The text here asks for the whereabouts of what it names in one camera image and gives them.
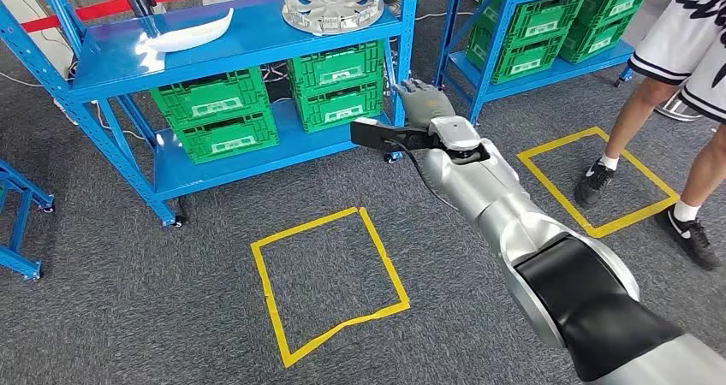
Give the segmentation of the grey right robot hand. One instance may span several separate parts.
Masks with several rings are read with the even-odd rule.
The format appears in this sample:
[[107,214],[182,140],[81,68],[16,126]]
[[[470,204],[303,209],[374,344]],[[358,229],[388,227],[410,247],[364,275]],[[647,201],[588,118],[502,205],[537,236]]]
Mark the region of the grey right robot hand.
[[409,79],[393,88],[402,101],[406,126],[425,128],[433,118],[455,115],[451,102],[436,86]]

